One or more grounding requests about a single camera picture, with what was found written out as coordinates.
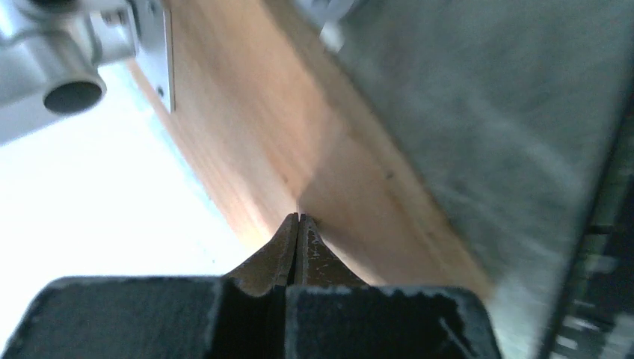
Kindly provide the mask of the metal stand bracket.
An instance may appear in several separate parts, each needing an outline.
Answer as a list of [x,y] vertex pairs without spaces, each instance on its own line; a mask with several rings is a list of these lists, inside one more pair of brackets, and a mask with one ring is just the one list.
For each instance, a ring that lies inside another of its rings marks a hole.
[[131,59],[173,111],[172,39],[164,1],[3,1],[1,142],[92,109],[99,68]]

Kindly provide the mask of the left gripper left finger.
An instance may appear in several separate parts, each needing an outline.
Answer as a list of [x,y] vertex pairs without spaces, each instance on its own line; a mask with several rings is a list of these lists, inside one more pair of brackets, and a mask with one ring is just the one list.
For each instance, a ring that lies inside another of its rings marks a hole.
[[256,297],[266,295],[275,286],[287,286],[294,265],[298,225],[298,213],[287,215],[267,243],[223,278]]

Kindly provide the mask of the grey network switch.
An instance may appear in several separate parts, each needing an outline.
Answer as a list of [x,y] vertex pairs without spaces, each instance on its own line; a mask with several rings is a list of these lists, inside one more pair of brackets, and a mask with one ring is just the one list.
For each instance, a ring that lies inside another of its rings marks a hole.
[[493,282],[533,358],[633,65],[631,1],[297,1]]

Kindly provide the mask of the wooden base board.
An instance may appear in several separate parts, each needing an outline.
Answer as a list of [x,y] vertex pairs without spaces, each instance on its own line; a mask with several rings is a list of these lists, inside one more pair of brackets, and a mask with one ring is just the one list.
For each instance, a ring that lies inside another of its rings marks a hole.
[[304,212],[371,284],[493,283],[289,1],[166,1],[175,109],[132,75],[240,243]]

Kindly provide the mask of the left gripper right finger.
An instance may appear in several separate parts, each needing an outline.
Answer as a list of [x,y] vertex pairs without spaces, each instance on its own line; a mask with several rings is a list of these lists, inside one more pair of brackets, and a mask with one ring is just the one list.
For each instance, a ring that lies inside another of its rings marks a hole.
[[299,218],[295,247],[295,284],[308,286],[363,286],[358,277],[322,240],[308,215]]

